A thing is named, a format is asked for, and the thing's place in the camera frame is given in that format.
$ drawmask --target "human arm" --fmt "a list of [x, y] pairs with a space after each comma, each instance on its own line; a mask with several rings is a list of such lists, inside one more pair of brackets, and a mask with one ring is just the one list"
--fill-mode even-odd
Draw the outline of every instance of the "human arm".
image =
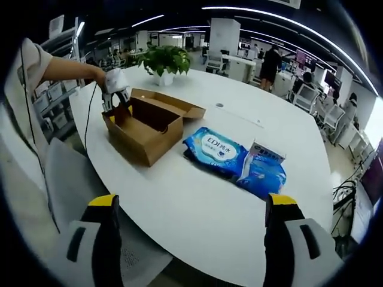
[[78, 63], [73, 60], [52, 57], [45, 70], [42, 81], [63, 81], [77, 79], [92, 79], [100, 87], [105, 84], [105, 72], [93, 65]]

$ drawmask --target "potted plant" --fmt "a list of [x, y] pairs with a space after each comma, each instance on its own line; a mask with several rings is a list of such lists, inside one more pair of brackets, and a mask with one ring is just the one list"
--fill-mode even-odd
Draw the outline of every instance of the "potted plant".
[[177, 72], [187, 73], [190, 69], [190, 56], [182, 48], [148, 44], [148, 50], [140, 55], [138, 65], [144, 64], [149, 75], [154, 75], [154, 81], [159, 86], [172, 84]]

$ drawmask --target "white round table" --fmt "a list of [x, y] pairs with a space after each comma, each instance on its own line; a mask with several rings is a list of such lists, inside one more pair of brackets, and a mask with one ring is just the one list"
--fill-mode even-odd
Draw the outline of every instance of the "white round table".
[[[258, 88], [191, 70], [159, 87], [143, 68], [124, 70], [132, 87], [178, 97], [206, 108], [203, 120], [187, 122], [184, 138], [207, 126], [246, 148], [254, 138], [287, 155], [287, 182], [307, 218], [325, 230], [332, 223], [332, 186], [326, 151], [315, 121], [299, 108]], [[70, 98], [84, 142], [94, 83]], [[87, 152], [109, 192], [135, 223], [173, 256], [211, 276], [243, 286], [261, 286], [266, 258], [265, 203], [183, 157], [180, 141], [150, 168], [130, 164], [109, 142], [96, 89], [87, 131]]]

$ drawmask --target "wet wipes package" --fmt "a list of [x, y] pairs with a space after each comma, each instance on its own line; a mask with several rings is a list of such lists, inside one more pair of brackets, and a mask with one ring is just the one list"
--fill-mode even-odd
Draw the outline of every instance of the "wet wipes package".
[[191, 161], [227, 179], [239, 178], [248, 151], [240, 144], [201, 127], [183, 142], [187, 146], [184, 155]]
[[286, 173], [278, 160], [249, 153], [235, 185], [266, 199], [269, 193], [279, 194], [285, 182]]

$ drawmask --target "computer monitor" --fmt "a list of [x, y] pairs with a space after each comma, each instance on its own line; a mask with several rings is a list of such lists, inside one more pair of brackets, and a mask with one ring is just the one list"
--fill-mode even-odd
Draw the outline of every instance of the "computer monitor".
[[326, 77], [324, 78], [324, 82], [338, 92], [341, 90], [342, 82], [340, 79], [336, 78], [335, 75], [329, 70], [326, 70]]
[[307, 58], [307, 55], [304, 52], [297, 50], [297, 53], [295, 55], [295, 61], [297, 61], [298, 63], [300, 63], [302, 65], [305, 65], [306, 64], [306, 58]]
[[372, 205], [383, 195], [383, 139], [381, 140], [374, 159], [360, 180]]

